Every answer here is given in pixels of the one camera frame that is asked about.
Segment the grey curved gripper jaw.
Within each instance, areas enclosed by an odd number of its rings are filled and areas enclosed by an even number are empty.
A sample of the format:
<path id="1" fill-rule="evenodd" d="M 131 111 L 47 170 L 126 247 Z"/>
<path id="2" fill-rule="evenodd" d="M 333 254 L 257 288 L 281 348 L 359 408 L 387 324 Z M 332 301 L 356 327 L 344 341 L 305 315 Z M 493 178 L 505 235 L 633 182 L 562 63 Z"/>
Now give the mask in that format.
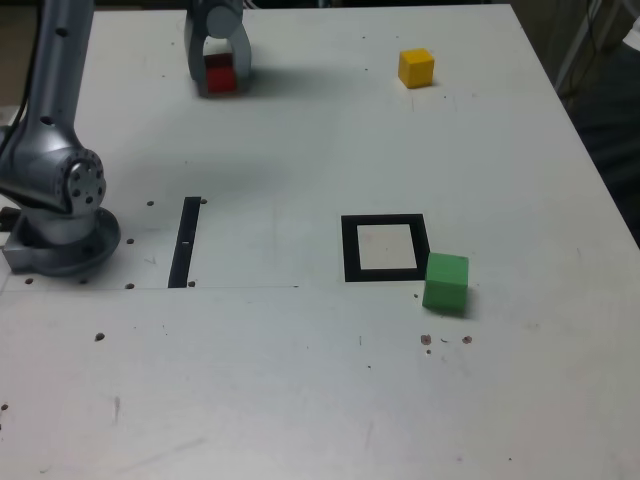
<path id="1" fill-rule="evenodd" d="M 213 1 L 190 0 L 187 2 L 184 26 L 184 43 L 188 68 L 200 97 L 209 97 L 203 48 L 209 37 L 207 19 Z"/>
<path id="2" fill-rule="evenodd" d="M 209 12 L 209 38 L 224 40 L 229 48 L 206 55 L 210 95 L 236 93 L 246 89 L 249 83 L 252 51 L 243 25 L 243 12 L 242 2 L 217 2 Z"/>

